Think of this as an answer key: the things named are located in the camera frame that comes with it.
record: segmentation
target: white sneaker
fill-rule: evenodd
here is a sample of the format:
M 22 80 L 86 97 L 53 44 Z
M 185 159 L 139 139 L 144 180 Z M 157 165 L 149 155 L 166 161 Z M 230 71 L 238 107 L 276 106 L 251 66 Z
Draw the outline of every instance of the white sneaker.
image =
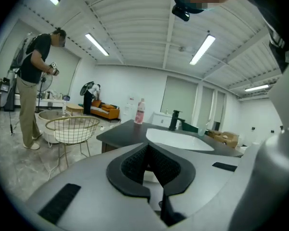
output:
M 37 136 L 37 137 L 33 137 L 33 136 L 32 136 L 32 139 L 33 139 L 34 141 L 36 141 L 42 134 L 43 134 L 43 131 L 40 130 L 40 131 L 39 131 L 39 136 Z
M 27 147 L 24 144 L 24 147 L 27 148 L 27 149 L 31 149 L 31 150 L 37 150 L 37 149 L 39 149 L 39 144 L 33 143 L 33 145 L 31 147 Z

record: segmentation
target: wire chair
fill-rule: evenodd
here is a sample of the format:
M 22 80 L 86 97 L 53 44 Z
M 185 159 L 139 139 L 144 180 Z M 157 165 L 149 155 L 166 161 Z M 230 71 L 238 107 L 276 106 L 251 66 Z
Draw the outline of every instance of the wire chair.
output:
M 68 161 L 66 147 L 69 145 L 79 144 L 80 153 L 85 157 L 88 157 L 81 151 L 81 144 L 86 142 L 89 156 L 91 156 L 88 146 L 88 139 L 95 133 L 96 127 L 99 123 L 99 119 L 91 116 L 69 116 L 57 118 L 45 124 L 46 128 L 53 130 L 55 139 L 64 145 L 64 154 L 67 167 Z M 58 155 L 60 155 L 60 146 L 58 146 Z

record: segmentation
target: floor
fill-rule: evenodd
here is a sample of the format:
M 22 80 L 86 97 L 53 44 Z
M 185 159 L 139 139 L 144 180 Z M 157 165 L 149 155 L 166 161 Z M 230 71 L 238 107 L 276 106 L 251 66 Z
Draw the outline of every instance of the floor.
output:
M 19 110 L 11 112 L 12 126 L 18 122 Z M 119 122 L 109 122 L 99 119 L 101 122 L 95 134 L 88 139 L 91 156 L 102 152 L 102 142 L 96 136 L 119 125 Z M 40 149 L 32 151 L 23 147 L 22 133 L 19 123 L 16 126 L 15 134 L 10 132 L 9 112 L 0 111 L 0 181 L 2 186 L 10 194 L 26 201 L 30 195 L 47 182 L 52 168 L 58 164 L 58 145 L 53 144 L 49 148 L 48 143 L 40 137 L 38 139 Z M 83 153 L 87 154 L 86 144 L 82 146 Z M 67 159 L 69 166 L 84 159 L 80 153 L 79 145 L 67 147 Z M 60 154 L 63 153 L 63 146 L 60 146 Z M 64 156 L 60 160 L 60 167 L 52 171 L 50 178 L 59 174 L 67 168 Z

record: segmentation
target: pink bottle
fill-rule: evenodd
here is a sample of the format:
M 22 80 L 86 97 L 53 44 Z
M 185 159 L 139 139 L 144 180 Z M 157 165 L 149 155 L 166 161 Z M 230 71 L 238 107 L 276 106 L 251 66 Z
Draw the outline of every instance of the pink bottle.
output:
M 137 113 L 134 120 L 136 124 L 142 124 L 144 120 L 144 113 L 145 112 L 145 100 L 142 98 L 141 101 L 138 103 Z

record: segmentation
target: black rubber pad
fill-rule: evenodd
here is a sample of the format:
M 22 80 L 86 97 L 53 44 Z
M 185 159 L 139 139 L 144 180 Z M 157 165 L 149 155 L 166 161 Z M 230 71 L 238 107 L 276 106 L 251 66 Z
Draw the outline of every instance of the black rubber pad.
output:
M 232 172 L 235 172 L 235 170 L 237 168 L 237 166 L 229 165 L 229 164 L 223 164 L 223 163 L 214 163 L 212 166 L 217 167 L 217 168 L 221 168 L 224 170 L 232 171 Z
M 80 188 L 80 186 L 75 184 L 66 184 L 39 212 L 39 215 L 49 222 L 56 224 Z

